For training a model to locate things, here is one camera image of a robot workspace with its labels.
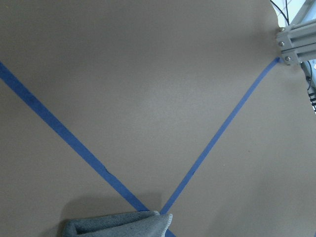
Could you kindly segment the pink and grey towel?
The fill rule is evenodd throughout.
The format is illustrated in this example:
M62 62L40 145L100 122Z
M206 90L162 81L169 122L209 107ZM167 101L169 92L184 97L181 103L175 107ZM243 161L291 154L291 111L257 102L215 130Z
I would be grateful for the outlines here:
M139 211L94 218L72 219L65 224L63 237L163 237L172 223L172 214Z

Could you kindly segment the aluminium frame post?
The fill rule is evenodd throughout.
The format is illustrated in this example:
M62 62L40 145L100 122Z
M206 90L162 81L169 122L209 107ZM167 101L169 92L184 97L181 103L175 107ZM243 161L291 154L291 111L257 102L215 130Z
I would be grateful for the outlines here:
M290 25L276 35L285 64L295 65L316 58L316 2L307 0Z

